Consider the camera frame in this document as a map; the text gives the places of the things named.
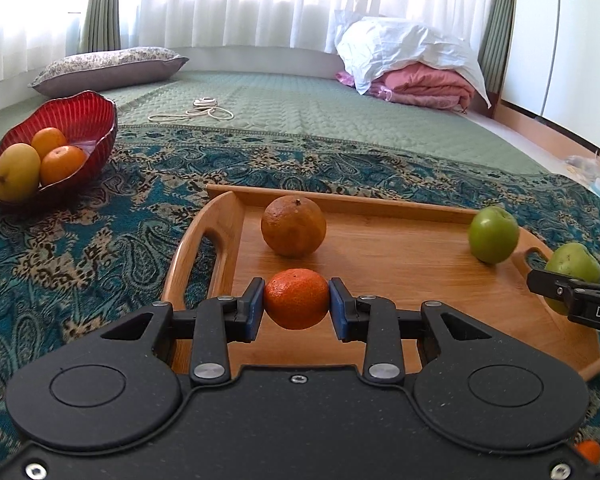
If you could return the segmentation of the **large green apple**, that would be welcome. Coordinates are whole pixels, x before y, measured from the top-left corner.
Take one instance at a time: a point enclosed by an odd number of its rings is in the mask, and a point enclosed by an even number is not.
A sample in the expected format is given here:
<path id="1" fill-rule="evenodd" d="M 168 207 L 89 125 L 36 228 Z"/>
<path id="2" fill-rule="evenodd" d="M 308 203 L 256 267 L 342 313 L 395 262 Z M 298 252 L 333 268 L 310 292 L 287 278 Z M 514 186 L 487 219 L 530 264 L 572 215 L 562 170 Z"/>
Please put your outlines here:
<path id="1" fill-rule="evenodd" d="M 544 270 L 600 284 L 600 264 L 588 248 L 577 242 L 558 247 L 547 261 Z"/>

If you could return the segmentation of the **bright orange mandarin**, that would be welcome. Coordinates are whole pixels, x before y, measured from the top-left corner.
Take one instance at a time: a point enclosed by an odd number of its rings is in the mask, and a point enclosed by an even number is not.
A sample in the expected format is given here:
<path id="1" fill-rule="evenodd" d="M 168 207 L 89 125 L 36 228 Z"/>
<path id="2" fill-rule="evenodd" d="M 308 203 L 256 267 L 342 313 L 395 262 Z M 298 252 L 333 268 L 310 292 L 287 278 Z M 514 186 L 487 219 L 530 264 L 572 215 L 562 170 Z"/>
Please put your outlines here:
<path id="1" fill-rule="evenodd" d="M 329 311 L 327 281 L 309 269 L 288 269 L 275 274 L 265 285 L 265 311 L 286 330 L 306 330 Z"/>

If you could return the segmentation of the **small green apple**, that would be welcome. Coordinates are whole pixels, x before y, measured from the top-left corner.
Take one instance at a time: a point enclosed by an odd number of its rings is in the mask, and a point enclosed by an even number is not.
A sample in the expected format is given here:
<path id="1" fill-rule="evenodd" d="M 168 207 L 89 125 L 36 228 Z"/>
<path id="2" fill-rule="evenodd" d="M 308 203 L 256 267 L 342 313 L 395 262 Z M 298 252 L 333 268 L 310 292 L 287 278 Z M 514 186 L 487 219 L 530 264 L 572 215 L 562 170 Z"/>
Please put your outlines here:
<path id="1" fill-rule="evenodd" d="M 468 231 L 471 255 L 486 264 L 509 258 L 518 245 L 520 227 L 512 214 L 499 206 L 481 209 Z"/>

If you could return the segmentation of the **dark rough-skinned orange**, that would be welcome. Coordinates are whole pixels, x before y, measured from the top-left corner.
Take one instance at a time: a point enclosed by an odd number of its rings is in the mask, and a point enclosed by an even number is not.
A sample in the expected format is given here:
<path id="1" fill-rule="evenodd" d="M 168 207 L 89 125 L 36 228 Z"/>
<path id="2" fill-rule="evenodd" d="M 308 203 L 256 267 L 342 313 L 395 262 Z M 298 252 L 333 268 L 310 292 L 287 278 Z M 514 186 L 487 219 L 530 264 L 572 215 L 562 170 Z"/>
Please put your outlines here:
<path id="1" fill-rule="evenodd" d="M 265 243 L 277 255 L 302 258 L 313 254 L 324 242 L 327 223 L 313 200 L 285 195 L 266 206 L 260 228 Z"/>

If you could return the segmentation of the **wooden serving tray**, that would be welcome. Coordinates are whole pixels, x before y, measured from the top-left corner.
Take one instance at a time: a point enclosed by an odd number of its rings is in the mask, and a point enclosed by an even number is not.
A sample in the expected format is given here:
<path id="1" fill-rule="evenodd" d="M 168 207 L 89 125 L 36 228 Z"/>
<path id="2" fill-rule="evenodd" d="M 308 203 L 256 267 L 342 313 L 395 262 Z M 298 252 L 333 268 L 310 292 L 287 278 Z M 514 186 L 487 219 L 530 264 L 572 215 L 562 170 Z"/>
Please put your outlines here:
<path id="1" fill-rule="evenodd" d="M 209 185 L 208 204 L 193 218 L 172 259 L 162 296 L 175 309 L 185 292 L 203 238 L 215 248 L 208 295 L 239 296 L 253 278 L 291 267 L 265 244 L 260 221 L 277 197 L 272 188 Z M 600 374 L 600 337 L 547 307 L 526 285 L 528 255 L 548 256 L 535 235 L 522 232 L 513 255 L 485 266 L 468 246 L 471 210 L 335 194 L 313 195 L 327 232 L 321 247 L 300 266 L 324 278 L 340 278 L 353 295 L 391 299 L 416 310 L 439 300 L 513 336 L 577 370 Z"/>

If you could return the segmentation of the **green quilted mattress cover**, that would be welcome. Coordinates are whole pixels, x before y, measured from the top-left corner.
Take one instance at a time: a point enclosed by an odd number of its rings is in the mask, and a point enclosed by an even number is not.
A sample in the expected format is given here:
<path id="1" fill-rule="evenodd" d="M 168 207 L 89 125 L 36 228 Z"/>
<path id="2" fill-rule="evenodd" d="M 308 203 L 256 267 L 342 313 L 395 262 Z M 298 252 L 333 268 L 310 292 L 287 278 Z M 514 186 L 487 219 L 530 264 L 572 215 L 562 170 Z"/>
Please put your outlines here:
<path id="1" fill-rule="evenodd" d="M 179 72 L 167 81 L 108 90 L 122 125 L 177 115 L 215 98 L 234 117 L 227 127 L 377 144 L 511 172 L 543 167 L 464 114 L 361 96 L 336 80 L 273 74 Z"/>

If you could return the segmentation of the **orange in bowl front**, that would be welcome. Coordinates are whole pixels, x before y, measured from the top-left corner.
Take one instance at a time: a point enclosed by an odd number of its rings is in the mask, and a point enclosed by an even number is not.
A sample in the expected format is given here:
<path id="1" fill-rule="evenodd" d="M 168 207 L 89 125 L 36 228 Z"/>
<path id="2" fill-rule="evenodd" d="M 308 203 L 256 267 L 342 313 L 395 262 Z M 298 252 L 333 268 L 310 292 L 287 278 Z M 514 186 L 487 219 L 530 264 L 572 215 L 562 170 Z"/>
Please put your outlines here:
<path id="1" fill-rule="evenodd" d="M 43 186 L 65 180 L 78 171 L 87 160 L 87 154 L 73 145 L 54 148 L 42 159 L 40 182 Z"/>

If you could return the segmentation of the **orange in bowl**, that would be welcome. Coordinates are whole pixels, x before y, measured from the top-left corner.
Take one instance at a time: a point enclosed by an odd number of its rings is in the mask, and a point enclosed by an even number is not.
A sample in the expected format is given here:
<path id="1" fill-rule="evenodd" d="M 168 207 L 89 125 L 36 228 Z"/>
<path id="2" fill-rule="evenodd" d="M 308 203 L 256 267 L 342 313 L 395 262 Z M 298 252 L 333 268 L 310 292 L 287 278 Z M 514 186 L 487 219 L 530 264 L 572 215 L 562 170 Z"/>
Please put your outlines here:
<path id="1" fill-rule="evenodd" d="M 87 154 L 73 145 L 54 148 L 42 159 L 40 182 L 43 186 L 65 180 L 78 171 L 87 160 Z"/>
<path id="2" fill-rule="evenodd" d="M 56 127 L 46 127 L 38 130 L 30 141 L 32 148 L 38 153 L 40 159 L 67 143 L 64 133 Z"/>

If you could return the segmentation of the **pink folded blanket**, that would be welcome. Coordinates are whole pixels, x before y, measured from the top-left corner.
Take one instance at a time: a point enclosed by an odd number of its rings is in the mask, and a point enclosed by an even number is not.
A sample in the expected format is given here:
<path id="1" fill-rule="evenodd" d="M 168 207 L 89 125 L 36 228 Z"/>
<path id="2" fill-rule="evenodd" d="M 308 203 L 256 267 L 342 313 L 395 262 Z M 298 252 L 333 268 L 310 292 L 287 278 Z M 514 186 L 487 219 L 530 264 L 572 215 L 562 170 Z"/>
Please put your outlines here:
<path id="1" fill-rule="evenodd" d="M 364 94 L 404 105 L 464 113 L 476 90 L 454 70 L 415 63 L 375 79 Z"/>

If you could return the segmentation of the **yellow mango in bowl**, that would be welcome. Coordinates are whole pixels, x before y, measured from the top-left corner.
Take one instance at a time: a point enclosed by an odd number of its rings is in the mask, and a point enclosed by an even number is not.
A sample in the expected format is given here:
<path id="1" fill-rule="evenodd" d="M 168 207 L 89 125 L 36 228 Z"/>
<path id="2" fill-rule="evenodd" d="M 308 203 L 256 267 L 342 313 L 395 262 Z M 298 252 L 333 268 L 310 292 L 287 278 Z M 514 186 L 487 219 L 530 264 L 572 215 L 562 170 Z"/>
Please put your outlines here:
<path id="1" fill-rule="evenodd" d="M 15 143 L 0 156 L 0 200 L 22 203 L 38 192 L 41 159 L 27 143 Z"/>

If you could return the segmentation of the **green drape right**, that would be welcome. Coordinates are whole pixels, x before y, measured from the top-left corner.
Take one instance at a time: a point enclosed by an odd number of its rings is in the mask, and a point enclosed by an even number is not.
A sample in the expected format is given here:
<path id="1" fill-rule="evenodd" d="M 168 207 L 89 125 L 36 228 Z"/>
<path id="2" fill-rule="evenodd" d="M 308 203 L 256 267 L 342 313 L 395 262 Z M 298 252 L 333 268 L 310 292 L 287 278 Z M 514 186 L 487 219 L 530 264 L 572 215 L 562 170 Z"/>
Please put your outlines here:
<path id="1" fill-rule="evenodd" d="M 478 55 L 486 91 L 489 93 L 499 94 L 502 90 L 514 14 L 515 0 L 491 1 Z"/>

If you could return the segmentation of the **green drape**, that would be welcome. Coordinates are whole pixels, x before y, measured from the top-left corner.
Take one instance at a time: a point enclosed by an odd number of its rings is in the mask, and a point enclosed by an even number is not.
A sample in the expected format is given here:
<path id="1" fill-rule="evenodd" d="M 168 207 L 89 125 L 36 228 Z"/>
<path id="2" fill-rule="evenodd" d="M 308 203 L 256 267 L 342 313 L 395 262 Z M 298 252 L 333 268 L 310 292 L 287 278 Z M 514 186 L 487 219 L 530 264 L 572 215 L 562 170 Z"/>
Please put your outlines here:
<path id="1" fill-rule="evenodd" d="M 515 0 L 491 1 L 478 55 L 486 91 L 489 93 L 499 94 L 502 90 L 514 14 Z"/>
<path id="2" fill-rule="evenodd" d="M 119 0 L 87 0 L 81 32 L 81 53 L 121 48 Z"/>

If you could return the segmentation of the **grey floral pillow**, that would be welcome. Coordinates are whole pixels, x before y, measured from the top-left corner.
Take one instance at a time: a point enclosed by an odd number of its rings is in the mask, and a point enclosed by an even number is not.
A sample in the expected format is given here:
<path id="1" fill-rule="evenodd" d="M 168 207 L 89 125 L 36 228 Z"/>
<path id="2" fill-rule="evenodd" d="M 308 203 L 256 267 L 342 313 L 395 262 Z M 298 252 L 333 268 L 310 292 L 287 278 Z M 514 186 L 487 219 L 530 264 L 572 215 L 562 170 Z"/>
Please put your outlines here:
<path id="1" fill-rule="evenodd" d="M 86 90 L 152 84 L 169 79 L 188 61 L 163 47 L 74 54 L 48 64 L 29 87 L 48 98 L 65 98 Z"/>

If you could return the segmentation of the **white crumpled duvet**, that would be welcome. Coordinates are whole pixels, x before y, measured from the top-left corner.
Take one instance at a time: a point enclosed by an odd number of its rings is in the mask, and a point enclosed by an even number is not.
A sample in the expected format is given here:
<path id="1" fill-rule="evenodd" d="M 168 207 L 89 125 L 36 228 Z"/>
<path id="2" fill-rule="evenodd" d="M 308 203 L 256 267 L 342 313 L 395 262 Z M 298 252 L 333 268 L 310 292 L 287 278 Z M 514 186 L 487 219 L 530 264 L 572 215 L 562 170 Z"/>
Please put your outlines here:
<path id="1" fill-rule="evenodd" d="M 390 75 L 421 65 L 436 76 L 459 76 L 483 101 L 489 99 L 476 52 L 465 40 L 434 27 L 364 16 L 342 26 L 335 46 L 358 93 L 369 92 L 373 84 L 385 86 Z"/>

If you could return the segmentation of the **green drape left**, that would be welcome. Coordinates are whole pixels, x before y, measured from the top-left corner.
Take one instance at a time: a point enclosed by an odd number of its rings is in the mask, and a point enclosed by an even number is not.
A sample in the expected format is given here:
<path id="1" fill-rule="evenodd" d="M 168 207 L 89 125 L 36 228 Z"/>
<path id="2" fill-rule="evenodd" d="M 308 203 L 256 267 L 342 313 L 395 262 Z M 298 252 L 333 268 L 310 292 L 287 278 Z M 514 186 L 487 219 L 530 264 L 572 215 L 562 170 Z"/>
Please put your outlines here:
<path id="1" fill-rule="evenodd" d="M 81 32 L 81 53 L 121 48 L 119 0 L 87 0 Z"/>

